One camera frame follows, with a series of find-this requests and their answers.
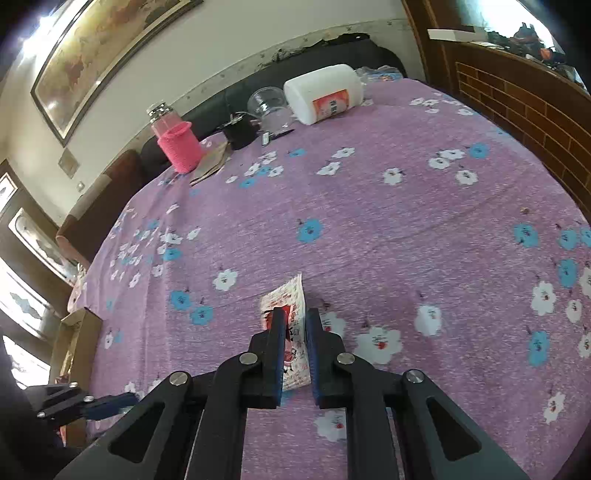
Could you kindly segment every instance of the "picture frame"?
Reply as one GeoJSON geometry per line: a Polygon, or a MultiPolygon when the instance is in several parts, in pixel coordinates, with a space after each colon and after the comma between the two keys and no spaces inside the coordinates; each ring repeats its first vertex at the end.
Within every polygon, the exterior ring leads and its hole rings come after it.
{"type": "Polygon", "coordinates": [[[51,49],[31,96],[66,146],[119,69],[203,0],[88,0],[51,49]]]}

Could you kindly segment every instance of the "metal rivet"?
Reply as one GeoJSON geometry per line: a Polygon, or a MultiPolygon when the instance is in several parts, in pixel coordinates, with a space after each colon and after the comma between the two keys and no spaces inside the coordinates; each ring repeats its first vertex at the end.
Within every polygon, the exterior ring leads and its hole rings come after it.
{"type": "Polygon", "coordinates": [[[245,352],[240,356],[240,363],[242,365],[252,365],[255,364],[257,360],[258,357],[252,352],[245,352]]]}
{"type": "Polygon", "coordinates": [[[425,374],[420,370],[409,370],[406,377],[410,383],[421,383],[425,380],[425,374]]]}
{"type": "Polygon", "coordinates": [[[353,362],[355,362],[355,356],[352,353],[349,352],[343,352],[343,353],[339,353],[336,356],[336,360],[338,363],[343,364],[343,365],[350,365],[353,362]]]}
{"type": "Polygon", "coordinates": [[[184,385],[187,383],[187,380],[189,380],[189,376],[185,372],[175,372],[168,379],[168,381],[176,387],[179,385],[184,385]]]}

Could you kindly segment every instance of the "wall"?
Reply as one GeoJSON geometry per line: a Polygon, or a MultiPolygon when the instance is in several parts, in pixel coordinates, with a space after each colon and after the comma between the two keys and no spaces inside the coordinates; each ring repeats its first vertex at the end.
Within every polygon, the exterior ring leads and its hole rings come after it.
{"type": "MultiPolygon", "coordinates": [[[[64,16],[73,17],[71,10],[64,16]]],[[[393,18],[406,19],[400,0],[205,0],[153,38],[105,87],[68,144],[80,163],[73,180],[57,166],[63,149],[30,96],[48,48],[34,61],[19,57],[0,97],[0,135],[7,136],[9,162],[59,225],[79,196],[78,181],[92,184],[146,126],[145,109],[153,102],[175,102],[225,68],[291,38],[393,18]]],[[[411,64],[410,76],[422,78],[410,30],[405,38],[398,48],[388,47],[411,64]]]]}

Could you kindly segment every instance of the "white flower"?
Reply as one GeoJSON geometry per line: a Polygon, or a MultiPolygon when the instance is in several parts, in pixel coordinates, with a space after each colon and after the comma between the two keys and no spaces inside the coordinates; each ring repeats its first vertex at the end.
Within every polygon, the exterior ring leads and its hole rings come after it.
{"type": "Polygon", "coordinates": [[[153,389],[155,389],[158,385],[160,385],[161,381],[162,381],[161,378],[157,378],[156,380],[154,380],[152,382],[152,384],[148,387],[148,393],[150,393],[153,389]]]}
{"type": "Polygon", "coordinates": [[[432,305],[421,305],[414,319],[414,327],[425,337],[436,335],[441,328],[441,310],[432,305]]]}
{"type": "Polygon", "coordinates": [[[369,333],[357,336],[357,348],[354,355],[372,364],[387,364],[394,353],[402,351],[399,330],[384,330],[381,327],[371,327],[369,333]]]}
{"type": "Polygon", "coordinates": [[[320,321],[325,332],[336,333],[343,338],[345,333],[345,321],[336,316],[335,312],[326,312],[320,314],[320,321]]]}
{"type": "Polygon", "coordinates": [[[591,299],[591,268],[585,267],[583,269],[583,275],[579,279],[579,285],[581,285],[583,295],[591,299]]]}
{"type": "Polygon", "coordinates": [[[187,233],[187,238],[189,240],[193,240],[194,238],[197,237],[197,235],[199,235],[200,231],[201,231],[201,228],[196,228],[195,230],[191,230],[189,233],[187,233]]]}
{"type": "Polygon", "coordinates": [[[273,168],[270,172],[269,175],[267,175],[268,177],[277,177],[278,175],[281,175],[283,173],[283,166],[278,165],[275,168],[273,168]]]}
{"type": "Polygon", "coordinates": [[[244,176],[245,177],[250,177],[251,175],[254,175],[256,172],[258,172],[258,169],[261,168],[261,164],[260,163],[253,163],[251,165],[251,168],[249,168],[246,172],[244,172],[244,176]]]}
{"type": "Polygon", "coordinates": [[[236,283],[238,272],[234,270],[224,270],[217,274],[216,279],[213,281],[213,285],[216,290],[228,291],[232,285],[236,283]]]}
{"type": "Polygon", "coordinates": [[[355,149],[352,147],[341,148],[337,153],[335,153],[332,157],[333,158],[345,158],[350,157],[355,153],[355,149]]]}
{"type": "Polygon", "coordinates": [[[577,323],[581,319],[581,314],[583,313],[583,302],[580,300],[569,300],[565,312],[570,323],[577,323]]]}
{"type": "Polygon", "coordinates": [[[178,236],[176,233],[167,232],[164,235],[160,235],[160,241],[167,244],[180,245],[183,241],[183,237],[178,236]]]}
{"type": "Polygon", "coordinates": [[[156,265],[155,267],[152,267],[152,275],[154,277],[161,277],[163,271],[164,265],[156,265]]]}
{"type": "Polygon", "coordinates": [[[398,168],[389,168],[383,173],[384,183],[396,185],[402,181],[402,173],[398,168]]]}
{"type": "Polygon", "coordinates": [[[174,210],[176,210],[180,205],[178,203],[175,203],[173,205],[171,205],[170,207],[168,207],[168,210],[166,210],[166,215],[168,215],[170,212],[173,212],[174,210]]]}
{"type": "Polygon", "coordinates": [[[531,308],[540,317],[554,311],[555,301],[556,295],[554,295],[551,283],[541,281],[532,289],[531,308]]]}
{"type": "Polygon", "coordinates": [[[449,167],[449,161],[445,158],[430,158],[429,166],[438,170],[444,170],[449,167]]]}
{"type": "Polygon", "coordinates": [[[135,393],[135,384],[133,382],[129,382],[126,386],[124,386],[123,391],[135,393]]]}
{"type": "Polygon", "coordinates": [[[321,417],[315,419],[316,432],[329,442],[346,440],[347,414],[344,410],[328,410],[321,417]]]}
{"type": "Polygon", "coordinates": [[[271,163],[273,160],[275,160],[277,158],[277,152],[268,152],[265,153],[264,155],[261,155],[259,157],[259,160],[269,160],[268,163],[263,162],[263,164],[268,165],[269,163],[271,163]]]}
{"type": "Polygon", "coordinates": [[[591,333],[586,333],[581,337],[579,355],[581,358],[589,358],[591,355],[591,333]]]}
{"type": "Polygon", "coordinates": [[[550,425],[551,421],[555,421],[558,418],[558,414],[564,410],[565,397],[566,395],[558,392],[548,400],[548,406],[544,409],[544,418],[548,425],[550,425]]]}
{"type": "Polygon", "coordinates": [[[466,156],[466,152],[463,150],[442,150],[441,152],[438,152],[437,155],[448,160],[459,160],[466,156]]]}
{"type": "Polygon", "coordinates": [[[138,282],[139,282],[139,278],[140,278],[141,276],[142,276],[142,274],[141,274],[141,273],[136,273],[136,274],[134,275],[134,277],[131,279],[131,281],[129,282],[129,288],[133,288],[133,287],[135,287],[135,286],[138,284],[138,282]]]}
{"type": "Polygon", "coordinates": [[[470,170],[460,170],[456,173],[456,180],[461,185],[472,185],[478,181],[478,175],[470,170]]]}
{"type": "Polygon", "coordinates": [[[113,336],[113,334],[109,330],[109,333],[107,333],[105,335],[105,349],[106,350],[108,350],[109,348],[111,348],[111,345],[113,345],[113,340],[115,340],[115,337],[113,336]]]}
{"type": "Polygon", "coordinates": [[[332,161],[327,166],[316,172],[317,175],[334,175],[340,168],[340,161],[332,161]]]}

